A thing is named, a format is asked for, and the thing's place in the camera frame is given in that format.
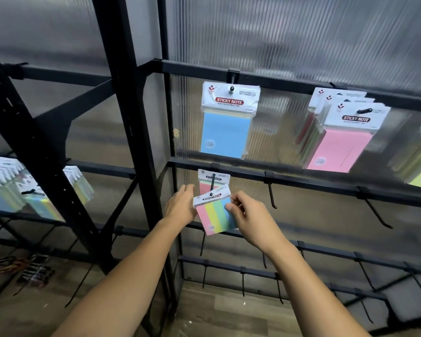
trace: right arm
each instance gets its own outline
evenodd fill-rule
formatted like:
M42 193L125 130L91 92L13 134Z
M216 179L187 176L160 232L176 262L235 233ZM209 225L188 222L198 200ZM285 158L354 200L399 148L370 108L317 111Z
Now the right arm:
M288 241L265 205L240 191L226 205L243 236L275 265L304 337L366 337L351 316Z

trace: blue sticky note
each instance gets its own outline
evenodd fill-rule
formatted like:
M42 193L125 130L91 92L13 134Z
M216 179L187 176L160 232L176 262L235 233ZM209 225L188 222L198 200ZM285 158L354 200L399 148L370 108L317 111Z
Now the blue sticky note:
M241 158L246 152L250 124L250 117L205 112L200 151Z

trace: person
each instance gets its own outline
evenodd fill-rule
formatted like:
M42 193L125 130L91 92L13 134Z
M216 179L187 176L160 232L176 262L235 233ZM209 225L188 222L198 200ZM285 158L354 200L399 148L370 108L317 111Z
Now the person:
M165 217L73 309L52 337L133 336L150 305L176 236L196 216L193 185L181 186ZM240 232L273 262L305 337L370 336L279 229L265 205L240 191L226 209Z

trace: black metal rack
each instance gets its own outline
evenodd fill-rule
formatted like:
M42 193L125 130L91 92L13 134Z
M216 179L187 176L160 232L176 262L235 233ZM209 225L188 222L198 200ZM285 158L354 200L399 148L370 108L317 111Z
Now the black metal rack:
M153 229L156 223L163 217L159 189L161 188L160 186L162 185L165 173L162 173L159 179L156 178L143 103L143 91L146 78L152 73L162 73L164 75L171 152L171 157L165 167L165 170L167 168L172 169L175 191L177 190L177 168L189 170L202 168L215 172L228 173L232 176L243 179L261 181L269 184L269 186L271 186L272 183L275 183L290 187L299 187L353 196L358 199L365 200L370 207L372 207L372 205L369 200L421 207L421 197L418 196L396 194L386 190L371 190L366 187L355 187L342 183L315 181L300 177L280 175L274 173L275 171L277 172L277 170L272 170L271 168L264 168L265 170L261 171L259 170L258 165L250 164L249 161L216 159L215 161L219 163L205 163L176 157L178 152L175 152L173 141L170 94L171 74L221 82L235 80L240 84L260 85L263 88L309 95L313 93L315 87L334 87L335 85L331 83L313 84L308 82L284 80L274 77L255 75L252 73L243 73L236 70L195 66L169 61L165 0L157 0L157 4L161 30L162 59L154 59L146 64L137 66L125 0L93 0L111 78L87 73L63 72L34 68L26 63L15 65L0 64L0 133L12 149L11 152L4 152L4 154L15 154L16 157L25 164L28 171L47 193L52 203L65 219L65 222L61 222L43 219L39 216L27 213L7 213L0 211L0 230L7 230L15 238L15 240L0 238L0 245L23 248L32 253L42 253L70 260L89 262L91 264L98 265L106 274L112 270L118 262L118 260L116 260L111 254L112 243L116 237L124 235L135 238L143 238L149 232L145 230L129 229L123 226L116 226L119 214L124 209L129 197L134 192L137 185L140 187L148 227L150 230ZM58 83L93 86L94 88L71 101L33 118L29 114L28 109L19 97L9 78L44 80ZM421 97L405 96L373 90L366 91L368 92L369 97L373 97L377 101L384 102L388 106L421 111ZM117 96L134 168L124 168L69 159L65 155L65 142L71 122L113 94L116 94ZM187 155L187 153L190 152L180 152L179 155ZM220 163L230 164L230 166L222 165ZM105 224L99 225L92 222L89 214L81 204L78 196L62 172L62 169L66 164L77 165L83 172L117 176L133 180L117 208ZM384 224L377 211L373 207L372 209L374 210L378 220ZM73 252L71 251L71 248L68 250L50 249L41 246L40 242L37 244L30 243L27 239L25 239L25 237L22 237L18 232L14 231L10 225L8 225L11 220L27 220L51 225L52 228L48 234L52 233L56 227L67 226L73 230L78 237L78 240L87 249L88 254ZM187 227L189 229L202 230L202 226L198 222L192 222ZM222 234L229 235L234 238L241 237L240 233L232 231L223 232ZM165 319L167 318L167 312L170 310L170 313L174 314L177 308L180 289L175 288L174 277L177 267L179 266L181 268L181 275L184 278L184 271L182 269L183 263L192 263L202 265L204 267L203 286L205 284L207 268L213 267L240 273L243 294L245 293L245 274L274 279L278 282L279 291L279 277L275 273L200 259L195 256L185 256L182 253L181 235L178 236L177 243L179 245L180 257L175 261L176 266L174 269L172 268L172 261L170 260L170 256L168 256L161 276L161 284L166 296L166 307L162 322L160 326L155 329L149 322L149 316L146 316L143 320L143 327L150 336L160 335ZM355 295L356 298L354 300L345 302L344 305L350 306L360 301L370 321L371 318L366 311L365 305L363 304L363 299L373 298L386 303L390 312L388 318L388 328L379 329L372 332L372 334L387 334L392 331L406 329L408 327L421 324L421 319L406 323L399 322L387 300L387 297L382 293L384 289L387 289L388 287L402 282L410 277L413 277L421 288L421 284L416 278L417 274L421 274L421 266L412 265L406 262L366 256L358 252L348 252L313 244L306 244L303 241L292 241L292 243L303 255L304 251L321 253L333 257L349 259L359 263L359 266L362 268L362 271L371 286L371 290L366 291L348 288L336 284L327 285L334 293L341 292ZM363 263L391 267L403 270L409 274L406 277L397 279L385 286L376 288L371 283ZM280 292L277 297L282 301L283 297Z

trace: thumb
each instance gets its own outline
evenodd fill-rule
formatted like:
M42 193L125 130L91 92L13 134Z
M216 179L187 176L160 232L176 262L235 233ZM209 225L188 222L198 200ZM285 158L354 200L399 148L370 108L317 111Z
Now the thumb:
M235 204L226 204L225 208L236 218L237 225L240 228L240 225L245 222L247 219L240 208L238 208Z

